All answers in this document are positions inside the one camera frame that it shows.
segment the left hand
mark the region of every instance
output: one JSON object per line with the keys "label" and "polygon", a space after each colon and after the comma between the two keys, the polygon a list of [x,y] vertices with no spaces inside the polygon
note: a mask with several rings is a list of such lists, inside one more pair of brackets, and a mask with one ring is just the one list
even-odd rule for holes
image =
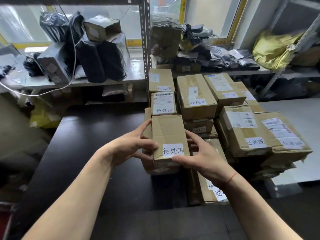
{"label": "left hand", "polygon": [[150,124],[151,119],[145,121],[137,129],[102,146],[97,150],[97,153],[106,160],[110,160],[112,166],[120,165],[131,157],[153,160],[152,157],[138,152],[139,149],[152,150],[159,147],[157,142],[142,135]]}

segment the package pile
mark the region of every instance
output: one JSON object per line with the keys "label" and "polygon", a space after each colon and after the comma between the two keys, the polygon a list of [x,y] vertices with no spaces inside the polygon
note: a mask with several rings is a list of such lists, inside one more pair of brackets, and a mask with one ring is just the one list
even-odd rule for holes
{"label": "package pile", "polygon": [[34,61],[48,79],[55,84],[70,82],[74,41],[76,62],[82,66],[89,82],[102,83],[107,78],[123,80],[130,66],[130,56],[120,21],[102,15],[84,20],[79,12],[67,14],[67,18],[61,13],[49,12],[42,12],[40,16],[40,26],[54,43]]}
{"label": "package pile", "polygon": [[[179,166],[171,157],[192,154],[184,129],[202,137],[249,181],[275,177],[312,152],[280,112],[264,112],[246,86],[227,73],[178,76],[174,87],[171,70],[150,69],[149,106],[145,119],[152,118],[152,125],[145,135],[160,145],[153,161],[142,162],[151,175],[176,173]],[[188,174],[192,202],[227,201],[197,171]]]}

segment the black table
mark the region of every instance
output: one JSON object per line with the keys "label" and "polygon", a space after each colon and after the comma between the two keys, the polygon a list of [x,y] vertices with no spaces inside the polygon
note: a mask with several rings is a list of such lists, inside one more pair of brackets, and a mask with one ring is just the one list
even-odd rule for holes
{"label": "black table", "polygon": [[[144,121],[147,103],[73,106],[57,128],[15,212],[9,239],[20,239],[67,189],[94,152]],[[98,214],[188,206],[185,172],[150,176],[141,160],[115,168]]]}

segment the yellow plastic bag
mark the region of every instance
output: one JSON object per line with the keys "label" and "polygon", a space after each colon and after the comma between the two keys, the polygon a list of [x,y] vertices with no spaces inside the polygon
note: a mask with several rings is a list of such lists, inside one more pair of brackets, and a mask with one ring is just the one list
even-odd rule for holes
{"label": "yellow plastic bag", "polygon": [[30,127],[36,128],[57,128],[61,117],[56,114],[48,105],[38,98],[33,100],[34,110],[31,111]]}
{"label": "yellow plastic bag", "polygon": [[254,60],[267,69],[286,68],[294,53],[295,44],[303,34],[304,32],[294,36],[290,34],[272,35],[269,31],[263,31],[253,47]]}

